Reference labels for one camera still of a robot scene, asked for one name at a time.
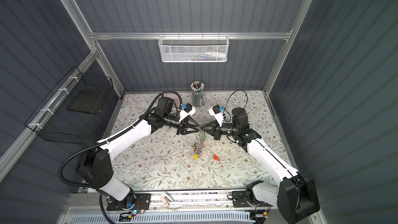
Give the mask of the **round metal key organizer plate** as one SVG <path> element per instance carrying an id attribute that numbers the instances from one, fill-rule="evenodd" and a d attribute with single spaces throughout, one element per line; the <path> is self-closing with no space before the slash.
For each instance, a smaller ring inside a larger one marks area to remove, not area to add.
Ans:
<path id="1" fill-rule="evenodd" d="M 193 149 L 193 159 L 196 160 L 200 157 L 202 150 L 205 145 L 205 141 L 207 140 L 207 137 L 205 135 L 204 131 L 200 131 L 198 135 L 195 138 L 195 141 L 192 145 Z"/>

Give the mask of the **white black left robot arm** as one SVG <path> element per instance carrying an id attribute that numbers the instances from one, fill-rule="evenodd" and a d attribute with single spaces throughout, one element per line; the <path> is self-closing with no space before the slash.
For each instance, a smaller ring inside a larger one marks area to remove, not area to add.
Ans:
<path id="1" fill-rule="evenodd" d="M 89 187 L 117 201 L 124 201 L 133 194 L 133 190 L 113 172 L 112 161 L 120 153 L 164 126 L 176 128 L 178 135 L 199 132 L 199 124 L 192 119 L 196 108 L 189 103 L 181 104 L 173 114 L 174 106 L 173 99 L 161 95 L 133 124 L 98 141 L 99 147 L 79 155 L 77 174 Z"/>

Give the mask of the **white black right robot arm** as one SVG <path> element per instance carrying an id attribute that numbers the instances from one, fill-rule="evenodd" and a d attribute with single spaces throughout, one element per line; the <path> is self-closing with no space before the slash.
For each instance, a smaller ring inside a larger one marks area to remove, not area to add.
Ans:
<path id="1" fill-rule="evenodd" d="M 215 120 L 203 125 L 202 131 L 215 140 L 220 140 L 223 135 L 232 137 L 234 143 L 266 168 L 276 183 L 271 186 L 262 180 L 254 181 L 246 186 L 243 199 L 249 205 L 264 203 L 277 207 L 290 224 L 318 212 L 320 203 L 312 177 L 286 163 L 266 144 L 250 127 L 245 109 L 233 109 L 231 122 L 225 122 L 222 111 L 219 105 L 212 107 L 208 112 Z"/>

